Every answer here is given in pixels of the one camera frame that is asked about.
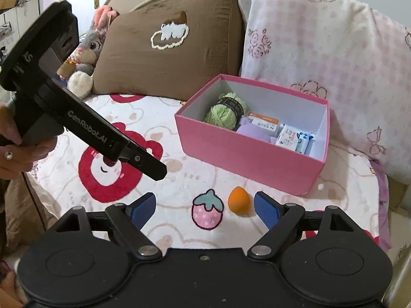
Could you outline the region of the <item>person left hand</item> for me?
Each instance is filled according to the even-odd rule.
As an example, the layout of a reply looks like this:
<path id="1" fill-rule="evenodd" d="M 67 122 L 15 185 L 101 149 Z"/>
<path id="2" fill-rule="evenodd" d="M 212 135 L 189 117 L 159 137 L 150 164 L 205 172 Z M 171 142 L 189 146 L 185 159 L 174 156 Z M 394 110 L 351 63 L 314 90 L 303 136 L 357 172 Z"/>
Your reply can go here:
<path id="1" fill-rule="evenodd" d="M 33 164 L 47 157 L 57 145 L 57 137 L 43 140 L 38 145 L 22 145 L 17 126 L 6 107 L 1 103 L 1 135 L 11 144 L 1 146 L 1 179 L 13 180 L 20 173 L 31 171 Z"/>

